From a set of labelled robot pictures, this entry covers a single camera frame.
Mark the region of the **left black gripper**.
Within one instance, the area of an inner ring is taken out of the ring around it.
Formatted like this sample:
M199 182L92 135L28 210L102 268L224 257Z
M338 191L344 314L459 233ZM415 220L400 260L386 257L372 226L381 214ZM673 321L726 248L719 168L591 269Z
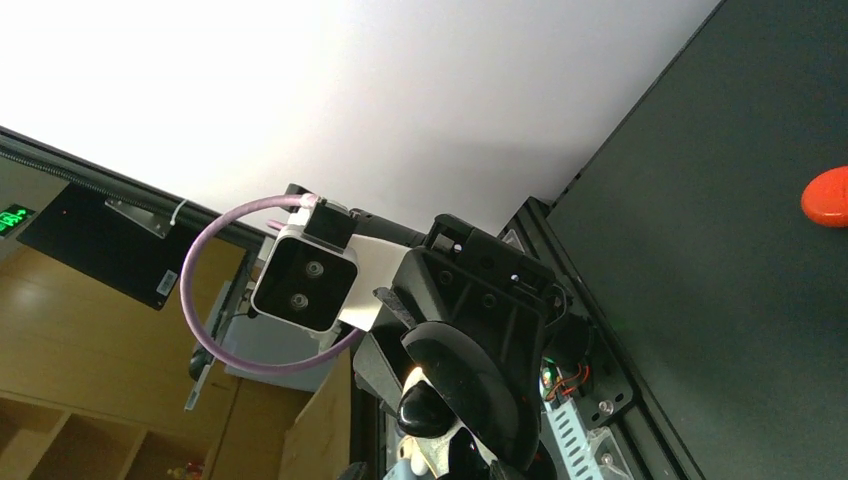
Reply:
M417 326L445 322L466 333L538 328L542 363L544 348L568 324L566 291L550 268L447 214L404 255L391 285L373 296L378 312L355 352L355 381L393 418L421 380L403 344Z

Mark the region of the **black glossy earbud charging case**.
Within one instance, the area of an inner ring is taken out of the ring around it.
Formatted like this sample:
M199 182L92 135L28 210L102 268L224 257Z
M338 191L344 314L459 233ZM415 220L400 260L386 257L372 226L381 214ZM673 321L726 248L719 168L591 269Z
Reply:
M423 323L403 344L456 416L441 437L407 435L437 479L552 479L539 454L541 331L511 325L466 333Z

